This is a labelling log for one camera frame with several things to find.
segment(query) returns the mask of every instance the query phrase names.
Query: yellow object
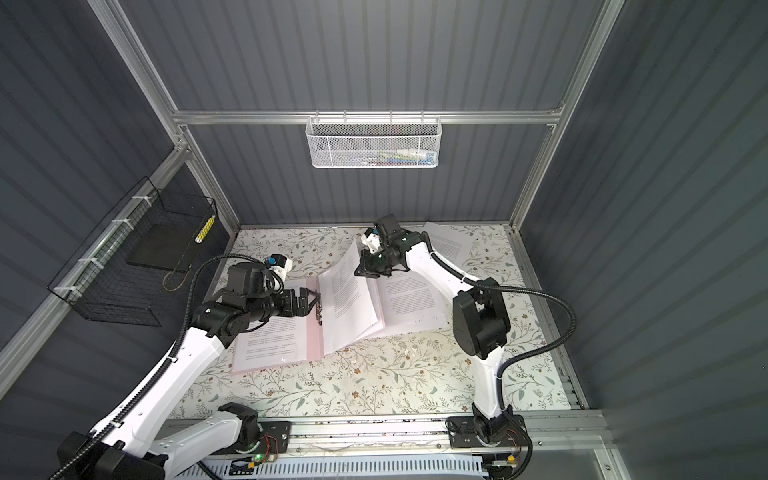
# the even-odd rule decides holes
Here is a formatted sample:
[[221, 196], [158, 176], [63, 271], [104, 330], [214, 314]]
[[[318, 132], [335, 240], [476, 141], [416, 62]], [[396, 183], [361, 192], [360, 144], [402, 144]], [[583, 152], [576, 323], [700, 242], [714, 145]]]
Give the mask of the yellow object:
[[200, 230], [200, 232], [197, 234], [197, 237], [195, 237], [195, 243], [203, 243], [203, 239], [206, 235], [208, 235], [208, 232], [210, 232], [210, 228], [214, 225], [214, 221], [216, 221], [216, 215], [211, 215], [203, 226], [203, 229]]

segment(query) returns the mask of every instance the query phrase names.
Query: gray wall panel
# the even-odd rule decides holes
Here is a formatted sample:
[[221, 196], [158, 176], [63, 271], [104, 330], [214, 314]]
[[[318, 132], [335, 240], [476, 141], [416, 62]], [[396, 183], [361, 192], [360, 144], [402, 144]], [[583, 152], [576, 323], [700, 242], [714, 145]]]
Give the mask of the gray wall panel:
[[243, 224], [508, 220], [544, 125], [444, 128], [436, 168], [312, 167], [300, 126], [191, 127]]
[[641, 478], [722, 478], [712, 458], [763, 476], [767, 21], [763, 2], [629, 2], [522, 229]]
[[[201, 195], [185, 167], [167, 189]], [[220, 253], [228, 240], [216, 223], [200, 255]], [[212, 266], [200, 275], [197, 291], [205, 291], [214, 271]], [[68, 314], [0, 400], [0, 478], [47, 478], [53, 473], [59, 443], [72, 431], [87, 432], [167, 351], [181, 326], [184, 311], [179, 307], [177, 316], [159, 328], [89, 322]]]
[[124, 2], [184, 110], [556, 108], [598, 0]]
[[0, 2], [0, 345], [172, 144], [86, 2]]

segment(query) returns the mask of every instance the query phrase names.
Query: black cable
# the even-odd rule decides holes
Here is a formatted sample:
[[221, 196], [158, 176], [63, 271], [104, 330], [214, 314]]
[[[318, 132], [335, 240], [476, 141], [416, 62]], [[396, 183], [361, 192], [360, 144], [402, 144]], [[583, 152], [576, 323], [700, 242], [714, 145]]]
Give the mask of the black cable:
[[[190, 292], [189, 292], [189, 295], [187, 295], [187, 308], [184, 311], [184, 321], [181, 324], [181, 331], [179, 332], [179, 335], [176, 338], [174, 345], [171, 347], [170, 352], [168, 353], [163, 363], [155, 371], [152, 377], [150, 377], [147, 383], [145, 383], [144, 386], [141, 387], [141, 390], [139, 390], [135, 396], [133, 396], [130, 400], [128, 400], [128, 402], [125, 404], [125, 407], [123, 407], [120, 410], [120, 412], [118, 412], [117, 415], [115, 415], [112, 418], [112, 420], [99, 433], [92, 436], [90, 440], [88, 440], [88, 442], [84, 446], [82, 446], [80, 450], [78, 450], [78, 452], [75, 453], [74, 456], [70, 458], [67, 463], [65, 463], [53, 475], [48, 477], [48, 480], [58, 480], [58, 478], [61, 478], [67, 470], [72, 468], [72, 466], [78, 463], [88, 452], [90, 452], [96, 445], [98, 445], [98, 443], [101, 440], [103, 440], [104, 437], [106, 437], [109, 434], [109, 432], [111, 432], [114, 429], [115, 424], [121, 424], [125, 419], [125, 417], [128, 415], [128, 413], [136, 406], [137, 403], [139, 403], [141, 399], [144, 398], [145, 395], [147, 395], [147, 392], [149, 392], [152, 389], [152, 387], [163, 376], [166, 370], [168, 370], [168, 367], [170, 367], [171, 363], [173, 362], [171, 358], [175, 358], [176, 355], [179, 353], [179, 350], [181, 349], [181, 344], [184, 342], [184, 337], [187, 335], [187, 330], [189, 329], [190, 323], [192, 321], [192, 300], [194, 295], [194, 287], [197, 284], [197, 278], [200, 276], [200, 273], [203, 271], [203, 268], [223, 258], [240, 258], [244, 260], [249, 260], [251, 262], [262, 263], [253, 257], [249, 257], [247, 255], [241, 255], [240, 253], [222, 253], [221, 255], [216, 255], [215, 257], [211, 257], [208, 260], [205, 260], [197, 268], [197, 270], [195, 270], [195, 273], [192, 276], [192, 281], [190, 282]], [[277, 277], [277, 279], [280, 280], [280, 285], [282, 286], [283, 285], [282, 279], [280, 279], [279, 276]]]
[[269, 320], [264, 320], [262, 323], [260, 323], [260, 324], [256, 325], [254, 328], [252, 328], [252, 329], [248, 329], [248, 330], [243, 330], [243, 331], [242, 331], [242, 332], [240, 332], [240, 333], [251, 333], [251, 332], [255, 332], [255, 331], [257, 331], [258, 329], [260, 329], [261, 327], [263, 327], [263, 326], [265, 326], [266, 324], [268, 324], [269, 322], [270, 322]]
[[531, 436], [528, 434], [528, 432], [525, 431], [522, 425], [517, 423], [515, 421], [515, 417], [512, 416], [509, 411], [502, 410], [502, 414], [504, 414], [505, 417], [507, 417], [507, 420], [515, 426], [516, 432], [519, 432], [520, 435], [523, 435], [525, 437], [525, 443], [528, 444], [528, 451], [525, 453], [525, 458], [523, 461], [518, 465], [518, 467], [512, 472], [512, 476], [507, 478], [506, 480], [515, 480], [515, 478], [519, 477], [520, 474], [525, 470], [526, 467], [528, 467], [528, 463], [531, 461], [531, 455], [533, 455], [533, 440], [531, 440]]
[[274, 270], [270, 270], [270, 268], [267, 266], [267, 263], [256, 261], [256, 263], [261, 263], [263, 268], [259, 268], [259, 271], [264, 275], [264, 291], [260, 293], [259, 295], [256, 295], [256, 298], [266, 298], [269, 295], [272, 295], [273, 293], [282, 293], [283, 288], [285, 287], [285, 283], [283, 282], [283, 279], [280, 278], [280, 275], [278, 275]]
[[[525, 293], [527, 295], [540, 296], [547, 300], [551, 300], [552, 302], [557, 303], [559, 306], [563, 308], [563, 310], [565, 310], [565, 312], [571, 318], [571, 323], [570, 325], [568, 325], [568, 330], [566, 330], [565, 333], [563, 333], [560, 336], [560, 338], [556, 339], [554, 342], [549, 343], [545, 346], [541, 346], [529, 352], [524, 352], [524, 353], [521, 353], [520, 355], [513, 356], [512, 358], [503, 362], [498, 367], [498, 371], [496, 372], [496, 393], [498, 395], [499, 405], [504, 405], [505, 404], [504, 394], [503, 394], [504, 385], [502, 383], [504, 371], [507, 368], [509, 368], [510, 365], [513, 365], [521, 360], [529, 359], [532, 356], [537, 356], [537, 355], [541, 355], [542, 353], [549, 352], [550, 350], [554, 350], [558, 348], [560, 345], [562, 345], [563, 343], [565, 343], [566, 340], [571, 338], [571, 336], [574, 334], [574, 331], [576, 330], [576, 312], [562, 298], [555, 295], [551, 295], [550, 293], [542, 292], [541, 290], [536, 290], [536, 289], [527, 288], [523, 286], [486, 285], [484, 283], [480, 283], [475, 280], [470, 280], [464, 274], [450, 267], [445, 261], [443, 261], [442, 258], [440, 258], [440, 256], [434, 251], [434, 249], [432, 249], [432, 242], [429, 241], [428, 233], [422, 232], [422, 239], [424, 240], [424, 243], [427, 244], [427, 250], [429, 251], [429, 255], [432, 257], [432, 259], [435, 262], [437, 262], [437, 264], [441, 266], [443, 269], [445, 269], [448, 273], [452, 274], [462, 282], [468, 285], [474, 286], [480, 290], [496, 290], [498, 292]], [[525, 454], [525, 459], [515, 469], [515, 471], [512, 473], [512, 476], [509, 477], [508, 479], [508, 480], [513, 480], [514, 478], [517, 478], [523, 472], [523, 470], [525, 470], [525, 468], [528, 466], [528, 463], [531, 461], [531, 455], [533, 455], [533, 441], [531, 440], [531, 436], [528, 435], [528, 433], [514, 420], [511, 414], [509, 414], [506, 410], [502, 410], [502, 412], [507, 417], [508, 421], [510, 421], [513, 425], [516, 425], [518, 427], [521, 434], [525, 437], [526, 443], [528, 443], [528, 451]]]
[[521, 353], [520, 355], [513, 356], [512, 358], [506, 360], [503, 362], [499, 367], [498, 371], [496, 372], [496, 386], [497, 386], [497, 393], [498, 393], [498, 402], [500, 405], [504, 405], [504, 396], [502, 394], [502, 374], [504, 371], [510, 366], [513, 365], [521, 360], [529, 359], [532, 356], [541, 355], [542, 353], [549, 352], [550, 350], [554, 350], [558, 348], [560, 345], [565, 343], [566, 340], [571, 338], [571, 336], [574, 334], [574, 331], [576, 330], [576, 312], [571, 308], [568, 303], [565, 302], [565, 300], [561, 299], [558, 296], [551, 295], [550, 293], [542, 292], [541, 290], [536, 290], [532, 288], [527, 288], [524, 286], [509, 286], [509, 285], [486, 285], [484, 283], [477, 282], [475, 280], [470, 280], [469, 278], [466, 278], [462, 273], [457, 272], [453, 268], [451, 268], [447, 263], [445, 263], [432, 249], [432, 243], [429, 241], [429, 235], [426, 232], [422, 232], [422, 238], [424, 239], [424, 242], [427, 244], [427, 250], [429, 250], [429, 254], [432, 256], [432, 259], [437, 262], [439, 266], [441, 266], [443, 269], [448, 271], [450, 274], [455, 276], [456, 278], [460, 279], [462, 282], [477, 287], [480, 290], [496, 290], [499, 292], [508, 292], [508, 293], [525, 293], [527, 295], [535, 295], [543, 297], [547, 300], [551, 300], [552, 302], [557, 303], [559, 306], [565, 310], [565, 312], [568, 314], [569, 317], [571, 317], [571, 324], [568, 326], [568, 330], [563, 333], [560, 338], [556, 339], [552, 343], [548, 343], [545, 346], [541, 346], [537, 349], [530, 350], [528, 352]]
[[197, 463], [197, 466], [200, 467], [200, 470], [202, 470], [205, 475], [211, 477], [211, 480], [222, 480], [222, 478], [219, 475], [216, 475], [213, 470], [208, 468], [208, 465], [205, 465], [202, 460]]

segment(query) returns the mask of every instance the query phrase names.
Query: floral pattern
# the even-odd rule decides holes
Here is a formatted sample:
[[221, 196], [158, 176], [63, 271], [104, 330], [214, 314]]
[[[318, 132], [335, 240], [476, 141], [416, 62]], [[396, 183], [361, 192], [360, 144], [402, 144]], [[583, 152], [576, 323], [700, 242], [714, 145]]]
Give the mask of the floral pattern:
[[[465, 270], [502, 284], [523, 284], [503, 226], [451, 228], [475, 238]], [[232, 251], [256, 258], [282, 253], [294, 261], [289, 278], [317, 276], [364, 230], [241, 230]], [[226, 283], [226, 271], [218, 287]], [[506, 357], [544, 345], [530, 299], [504, 295], [512, 325]], [[225, 402], [249, 405], [262, 417], [467, 412], [472, 405], [472, 358], [458, 347], [450, 328], [366, 339], [316, 362], [236, 376], [230, 374], [232, 348], [197, 378], [171, 418], [204, 417]], [[510, 367], [504, 383], [505, 398], [517, 410], [570, 409], [548, 353]]]

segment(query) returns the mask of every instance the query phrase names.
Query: aluminum frame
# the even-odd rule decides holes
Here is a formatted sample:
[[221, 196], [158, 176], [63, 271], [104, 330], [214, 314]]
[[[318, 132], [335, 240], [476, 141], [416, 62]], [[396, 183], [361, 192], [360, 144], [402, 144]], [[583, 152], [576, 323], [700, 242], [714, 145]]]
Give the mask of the aluminum frame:
[[88, 0], [88, 4], [123, 58], [128, 70], [131, 71], [139, 88], [144, 92], [144, 96], [168, 136], [175, 144], [188, 145], [193, 151], [194, 156], [188, 160], [187, 166], [200, 185], [203, 195], [216, 201], [221, 223], [230, 235], [237, 233], [240, 221], [232, 204], [216, 180], [192, 134], [174, 121], [172, 115], [178, 110], [176, 103], [161, 80], [160, 74], [157, 73], [149, 54], [120, 6], [119, 0]]
[[[600, 410], [517, 412], [525, 418], [535, 450], [614, 449], [614, 438]], [[460, 413], [283, 417], [291, 422], [290, 456], [414, 455], [423, 453], [501, 453], [504, 447], [452, 449], [445, 419]], [[158, 438], [199, 419], [167, 420]]]
[[[538, 281], [538, 277], [536, 277], [536, 271], [531, 263], [531, 258], [528, 256], [528, 251], [525, 249], [525, 244], [523, 243], [522, 237], [520, 237], [520, 233], [509, 231], [507, 232], [507, 235], [512, 254], [515, 255], [515, 260], [517, 260], [518, 267], [520, 267], [523, 283], [530, 288], [541, 290], [541, 284]], [[541, 326], [541, 331], [544, 334], [545, 340], [547, 340], [547, 343], [554, 342], [560, 336], [560, 332], [558, 326], [554, 322], [554, 317], [552, 316], [552, 311], [549, 309], [547, 300], [539, 296], [531, 295], [531, 303], [536, 311], [536, 316], [538, 317], [538, 322]], [[560, 375], [567, 376], [571, 382], [578, 405], [583, 409], [589, 409], [589, 402], [578, 381], [568, 352], [564, 347], [558, 347], [550, 353], [552, 354], [552, 360], [554, 361], [554, 365], [558, 368]]]
[[178, 111], [180, 125], [305, 125], [310, 118], [324, 123], [420, 123], [440, 119], [444, 125], [546, 124], [560, 121], [561, 112], [543, 111]]
[[[154, 188], [165, 187], [171, 178], [179, 171], [186, 162], [190, 152], [184, 145], [175, 147], [163, 163], [154, 171], [149, 181], [144, 182], [133, 198], [131, 198], [117, 215], [115, 220], [123, 219], [128, 216], [136, 206], [144, 200], [139, 197], [147, 196]], [[119, 228], [118, 222], [110, 222], [101, 235], [82, 255], [89, 258], [98, 251], [109, 237]], [[69, 286], [82, 273], [85, 268], [84, 262], [77, 262], [71, 270], [65, 275], [58, 286]], [[0, 352], [0, 399], [8, 392], [16, 379], [22, 374], [27, 365], [32, 361], [37, 352], [43, 347], [48, 338], [53, 334], [58, 325], [69, 313], [70, 306], [64, 300], [53, 293], [49, 293], [43, 303], [27, 319], [16, 334], [8, 341]]]
[[515, 204], [515, 209], [512, 211], [512, 216], [509, 218], [509, 223], [515, 231], [520, 230], [520, 227], [525, 220], [525, 216], [528, 214], [528, 210], [530, 210], [531, 205], [533, 204], [536, 192], [538, 192], [538, 188], [541, 186], [541, 181], [544, 180], [544, 175], [547, 173], [547, 169], [558, 151], [563, 135], [568, 129], [568, 125], [571, 123], [571, 119], [581, 100], [584, 89], [587, 87], [589, 78], [592, 76], [592, 71], [600, 58], [600, 53], [602, 53], [603, 47], [605, 47], [608, 36], [611, 33], [611, 30], [613, 30], [616, 19], [623, 6], [624, 0], [604, 0], [603, 2], [600, 13], [595, 19], [594, 27], [590, 32], [587, 44], [584, 46], [584, 50], [581, 52], [581, 56], [576, 64], [576, 69], [571, 77], [571, 82], [568, 84], [568, 88], [563, 96], [560, 121], [551, 129], [551, 133], [545, 138], [541, 150], [533, 164], [531, 173], [525, 180], [525, 185], [520, 193], [518, 202]]
[[[440, 222], [441, 225], [502, 225], [506, 226], [501, 220], [484, 220], [479, 222], [468, 222], [466, 220], [458, 220], [452, 222]], [[371, 223], [270, 223], [267, 225], [247, 224], [241, 225], [241, 230], [255, 230], [255, 229], [271, 229], [271, 228], [367, 228], [372, 227]], [[403, 228], [417, 228], [424, 227], [424, 222], [411, 222], [401, 223]]]

